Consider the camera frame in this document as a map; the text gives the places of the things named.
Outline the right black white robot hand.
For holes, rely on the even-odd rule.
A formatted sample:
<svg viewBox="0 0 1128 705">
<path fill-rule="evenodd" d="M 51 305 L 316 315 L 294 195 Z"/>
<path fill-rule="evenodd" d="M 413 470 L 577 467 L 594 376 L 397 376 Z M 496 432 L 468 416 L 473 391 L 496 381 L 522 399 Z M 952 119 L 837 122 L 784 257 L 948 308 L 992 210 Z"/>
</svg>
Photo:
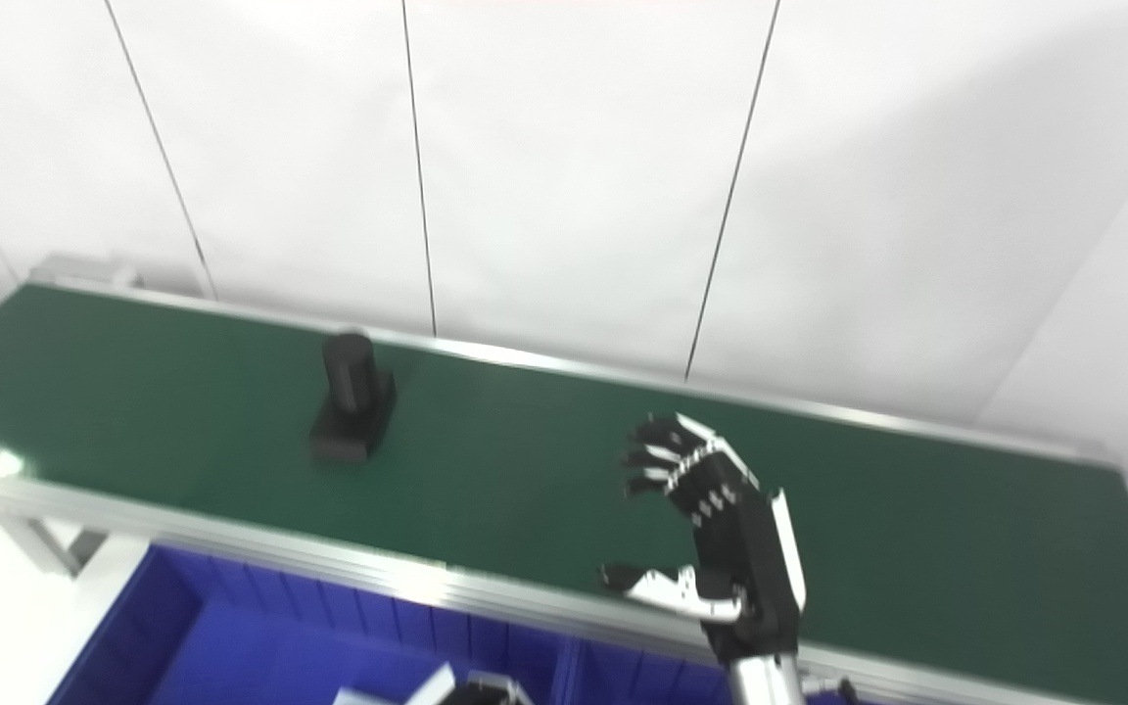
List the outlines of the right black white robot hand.
<svg viewBox="0 0 1128 705">
<path fill-rule="evenodd" d="M 627 496 L 659 494 L 689 523 L 697 561 L 605 563 L 601 584 L 698 622 L 722 666 L 796 655 L 807 580 L 784 490 L 764 486 L 726 438 L 680 412 L 634 428 L 622 465 Z"/>
</svg>

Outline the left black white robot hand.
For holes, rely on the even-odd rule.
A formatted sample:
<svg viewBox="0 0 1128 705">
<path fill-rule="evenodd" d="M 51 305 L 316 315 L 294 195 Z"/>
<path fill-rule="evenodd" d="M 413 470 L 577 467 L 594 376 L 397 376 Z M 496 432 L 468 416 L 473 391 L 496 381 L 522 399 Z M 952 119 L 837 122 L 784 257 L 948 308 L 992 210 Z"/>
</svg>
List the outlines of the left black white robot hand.
<svg viewBox="0 0 1128 705">
<path fill-rule="evenodd" d="M 504 675 L 470 671 L 466 680 L 447 662 L 412 691 L 404 704 L 534 704 L 525 686 Z"/>
</svg>

